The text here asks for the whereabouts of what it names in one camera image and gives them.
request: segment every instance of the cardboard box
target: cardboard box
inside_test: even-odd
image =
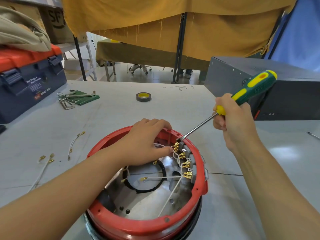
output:
[[[47,34],[52,43],[62,44],[74,42],[73,34],[66,24],[62,9],[54,7],[40,7],[39,9]],[[86,33],[78,36],[78,42],[86,41],[88,41]]]
[[[40,12],[38,10],[38,7],[28,6],[28,5],[22,5],[18,3],[13,3],[9,1],[3,1],[0,0],[0,6],[11,8],[17,12],[21,12],[24,15],[28,16],[29,18],[36,21],[36,23],[44,30],[46,31],[45,25],[42,21]]]

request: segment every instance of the white workbench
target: white workbench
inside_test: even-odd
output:
[[[45,183],[84,160],[92,147],[107,134],[133,125],[142,118],[168,120],[180,133],[187,133],[212,113],[214,95],[203,85],[128,82],[70,81],[39,104],[8,124],[0,135],[0,206],[27,192],[45,162],[42,155],[55,154],[40,183]],[[75,109],[64,110],[57,92],[69,89],[101,97]],[[138,92],[149,92],[152,100],[138,102]],[[319,121],[257,121],[262,142],[276,157],[298,190],[320,210]],[[70,142],[78,138],[67,161]],[[206,160],[209,192],[203,197],[199,221],[188,239],[264,239],[261,222],[242,176],[226,149],[222,133],[211,123],[189,136]],[[90,240],[83,219],[67,232],[64,240]]]

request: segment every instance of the red circular housing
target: red circular housing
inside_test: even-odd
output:
[[[128,126],[104,137],[89,152],[87,158],[106,148],[124,137],[132,128]],[[176,143],[177,138],[182,137],[174,130],[161,130],[157,138],[168,141],[168,145]],[[172,215],[162,216],[151,220],[132,220],[120,217],[107,210],[98,200],[95,200],[87,210],[93,223],[93,227],[102,236],[108,239],[134,239],[154,240],[171,239],[190,221],[199,198],[208,192],[208,184],[205,179],[205,167],[198,149],[188,139],[183,141],[191,150],[197,168],[197,177],[191,191],[190,200],[179,211]]]

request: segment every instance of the floor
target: floor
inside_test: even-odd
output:
[[[110,77],[110,82],[131,82],[131,83],[166,83],[170,84],[173,79],[173,72],[171,72],[171,67],[159,67],[159,66],[151,66],[152,71],[149,71],[148,74],[145,74],[142,69],[136,69],[134,74],[131,74],[131,71],[128,69],[132,66],[132,64],[120,63],[115,64],[115,73],[116,75],[112,75]],[[109,74],[113,71],[112,66],[108,67]],[[182,78],[179,79],[180,84],[200,84],[204,85],[203,81],[198,81],[200,71],[193,70],[190,79]],[[107,81],[106,72],[104,67],[96,68],[96,75],[98,81]]]

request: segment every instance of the screwdriver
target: screwdriver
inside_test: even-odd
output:
[[[262,73],[258,73],[254,76],[253,79],[250,79],[244,87],[238,90],[238,92],[236,92],[231,98],[233,98],[234,101],[240,106],[246,101],[248,101],[250,98],[263,92],[266,92],[276,82],[277,78],[277,74],[271,70],[266,70]],[[215,114],[207,118],[205,121],[203,121],[200,125],[188,132],[186,135],[180,137],[177,140],[177,142],[179,143],[183,141],[188,135],[199,129],[201,126],[203,126],[205,123],[207,123],[217,115],[226,115],[226,112],[221,105],[217,106],[217,111]]]

